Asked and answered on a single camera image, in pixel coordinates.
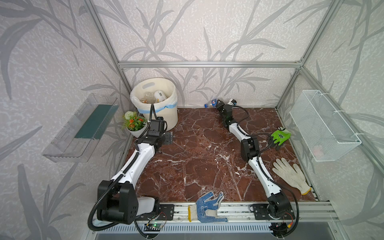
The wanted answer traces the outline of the green black work glove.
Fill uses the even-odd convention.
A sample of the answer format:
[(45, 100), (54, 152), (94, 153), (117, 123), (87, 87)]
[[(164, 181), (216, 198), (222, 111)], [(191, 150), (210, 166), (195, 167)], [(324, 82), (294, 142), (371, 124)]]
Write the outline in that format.
[(291, 137), (291, 132), (284, 127), (278, 127), (272, 134), (272, 148), (277, 151), (283, 146), (283, 144)]

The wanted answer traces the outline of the aluminium front rail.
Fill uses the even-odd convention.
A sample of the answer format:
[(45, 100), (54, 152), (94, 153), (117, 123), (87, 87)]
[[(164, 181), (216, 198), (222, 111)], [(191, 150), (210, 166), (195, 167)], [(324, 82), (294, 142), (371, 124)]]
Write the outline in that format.
[[(203, 210), (202, 217), (209, 223), (222, 223), (224, 219), (228, 223), (271, 222), (291, 224), (296, 221), (303, 222), (331, 222), (339, 218), (329, 202), (298, 202), (291, 203), (291, 207), (281, 213), (281, 216), (273, 216), (269, 213), (272, 207), (267, 202), (224, 202), (217, 206), (218, 209)], [(150, 210), (144, 210), (143, 206), (128, 206), (120, 208), (119, 205), (110, 206), (106, 210), (97, 210), (97, 219), (100, 222), (130, 225), (134, 220), (139, 222), (160, 223), (198, 223), (200, 220), (194, 215), (192, 203), (155, 203)]]

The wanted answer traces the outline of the clear acrylic wall shelf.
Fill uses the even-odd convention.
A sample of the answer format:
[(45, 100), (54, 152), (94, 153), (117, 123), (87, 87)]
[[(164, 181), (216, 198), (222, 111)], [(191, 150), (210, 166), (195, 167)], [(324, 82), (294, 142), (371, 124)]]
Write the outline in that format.
[(119, 108), (118, 98), (89, 94), (42, 155), (54, 163), (86, 163)]

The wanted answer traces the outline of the blue dotted knit glove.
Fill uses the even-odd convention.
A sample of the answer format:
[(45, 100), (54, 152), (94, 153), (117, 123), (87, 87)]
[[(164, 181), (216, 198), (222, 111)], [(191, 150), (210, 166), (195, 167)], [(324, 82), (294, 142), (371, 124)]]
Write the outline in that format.
[(189, 222), (199, 221), (200, 223), (227, 223), (227, 218), (218, 217), (218, 209), (224, 199), (224, 193), (219, 192), (214, 197), (213, 192), (208, 192), (201, 196), (193, 205), (188, 206)]

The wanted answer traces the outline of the cream plastic waste bin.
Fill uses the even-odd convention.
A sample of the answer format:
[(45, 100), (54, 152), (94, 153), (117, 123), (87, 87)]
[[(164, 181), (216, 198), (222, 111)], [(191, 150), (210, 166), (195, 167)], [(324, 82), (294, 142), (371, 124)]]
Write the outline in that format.
[(138, 112), (146, 119), (150, 117), (151, 104), (143, 103), (147, 92), (163, 92), (166, 97), (164, 101), (154, 103), (155, 112), (158, 117), (164, 118), (168, 124), (168, 130), (174, 128), (178, 122), (178, 94), (173, 82), (165, 78), (151, 78), (138, 83), (131, 91), (131, 102), (137, 108)]

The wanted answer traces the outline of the white label bottle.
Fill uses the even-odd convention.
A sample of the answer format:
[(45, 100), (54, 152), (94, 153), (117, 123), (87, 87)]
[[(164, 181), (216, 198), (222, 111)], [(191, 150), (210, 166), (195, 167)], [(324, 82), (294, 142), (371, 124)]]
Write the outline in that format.
[(165, 100), (167, 100), (167, 96), (165, 95), (165, 93), (161, 90), (158, 90), (158, 91), (155, 91), (154, 92), (154, 97), (155, 97), (155, 100), (156, 100), (156, 103), (161, 103)]

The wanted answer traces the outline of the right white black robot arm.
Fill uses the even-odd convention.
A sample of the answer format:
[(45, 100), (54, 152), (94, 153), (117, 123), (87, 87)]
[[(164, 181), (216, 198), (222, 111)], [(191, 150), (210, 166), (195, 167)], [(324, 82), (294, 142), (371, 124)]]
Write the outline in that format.
[(288, 190), (290, 193), (292, 191), (276, 183), (262, 161), (261, 153), (267, 150), (270, 145), (261, 150), (257, 137), (267, 136), (271, 138), (272, 136), (267, 133), (253, 135), (246, 133), (233, 117), (234, 108), (240, 107), (235, 105), (234, 102), (226, 104), (222, 100), (217, 100), (216, 109), (219, 112), (224, 127), (240, 141), (242, 159), (251, 166), (263, 186), (269, 203), (267, 213), (272, 219), (276, 220), (283, 218), (287, 214), (291, 214), (292, 217), (298, 220), (299, 205), (297, 198), (294, 198), (296, 205), (296, 213), (294, 214), (291, 202), (283, 190)]

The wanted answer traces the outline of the white knit work glove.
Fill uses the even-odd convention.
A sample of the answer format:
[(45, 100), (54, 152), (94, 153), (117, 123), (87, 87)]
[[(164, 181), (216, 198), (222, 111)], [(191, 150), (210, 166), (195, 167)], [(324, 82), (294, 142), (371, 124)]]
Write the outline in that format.
[(285, 158), (281, 158), (276, 159), (273, 165), (273, 172), (288, 185), (298, 189), (301, 195), (304, 196), (311, 191), (311, 187), (307, 184), (304, 173), (297, 164), (291, 166)]

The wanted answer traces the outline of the green circuit board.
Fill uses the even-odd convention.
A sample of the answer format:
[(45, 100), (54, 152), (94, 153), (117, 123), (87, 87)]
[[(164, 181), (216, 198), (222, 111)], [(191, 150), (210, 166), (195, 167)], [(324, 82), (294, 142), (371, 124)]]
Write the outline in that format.
[(166, 221), (163, 222), (147, 222), (144, 225), (144, 229), (146, 232), (160, 232), (166, 225)]

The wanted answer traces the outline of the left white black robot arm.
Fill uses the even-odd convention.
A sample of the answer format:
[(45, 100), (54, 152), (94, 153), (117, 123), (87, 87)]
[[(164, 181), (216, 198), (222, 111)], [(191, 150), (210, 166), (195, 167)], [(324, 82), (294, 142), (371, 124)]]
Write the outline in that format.
[(118, 224), (130, 225), (141, 216), (160, 214), (157, 197), (137, 197), (136, 184), (149, 161), (162, 145), (172, 143), (167, 122), (162, 117), (150, 120), (149, 129), (137, 139), (136, 149), (123, 168), (98, 186), (97, 201), (87, 220), (92, 231), (103, 231)]

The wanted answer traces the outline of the small potted artificial plant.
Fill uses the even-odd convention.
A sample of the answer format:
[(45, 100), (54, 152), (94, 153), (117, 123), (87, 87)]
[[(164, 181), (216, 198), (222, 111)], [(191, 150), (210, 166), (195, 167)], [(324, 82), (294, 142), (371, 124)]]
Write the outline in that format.
[(127, 129), (135, 138), (142, 136), (147, 127), (147, 120), (137, 112), (128, 111), (124, 114), (123, 129)]

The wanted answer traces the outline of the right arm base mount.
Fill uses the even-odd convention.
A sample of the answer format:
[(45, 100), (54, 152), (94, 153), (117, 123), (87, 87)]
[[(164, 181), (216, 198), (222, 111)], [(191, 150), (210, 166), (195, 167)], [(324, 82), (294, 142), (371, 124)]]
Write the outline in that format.
[(295, 211), (289, 207), (287, 211), (283, 212), (280, 216), (274, 217), (268, 210), (269, 204), (251, 204), (249, 211), (254, 215), (255, 220), (264, 221), (286, 221), (295, 220)]

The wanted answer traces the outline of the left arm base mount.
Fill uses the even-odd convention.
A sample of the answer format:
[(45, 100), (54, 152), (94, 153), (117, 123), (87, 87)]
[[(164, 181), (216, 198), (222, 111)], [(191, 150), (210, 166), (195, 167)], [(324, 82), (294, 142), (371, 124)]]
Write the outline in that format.
[(174, 204), (160, 204), (158, 207), (155, 207), (153, 212), (141, 215), (140, 220), (149, 221), (156, 217), (157, 221), (172, 221), (174, 219), (174, 213)]

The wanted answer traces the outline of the clear crushed plastic bottle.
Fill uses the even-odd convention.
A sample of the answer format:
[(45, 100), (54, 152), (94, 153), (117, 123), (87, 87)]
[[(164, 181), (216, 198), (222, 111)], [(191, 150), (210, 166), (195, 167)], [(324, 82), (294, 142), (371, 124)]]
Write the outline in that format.
[(155, 100), (153, 92), (145, 92), (144, 97), (142, 98), (142, 100), (147, 100), (148, 104), (156, 103), (156, 100)]

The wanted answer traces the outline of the white bin liner bag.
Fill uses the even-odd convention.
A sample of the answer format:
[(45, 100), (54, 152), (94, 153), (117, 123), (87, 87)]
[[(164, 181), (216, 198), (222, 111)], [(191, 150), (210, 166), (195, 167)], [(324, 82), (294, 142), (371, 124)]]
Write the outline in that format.
[(131, 102), (141, 114), (149, 114), (153, 104), (156, 113), (177, 107), (178, 95), (173, 82), (151, 78), (138, 83), (130, 94)]

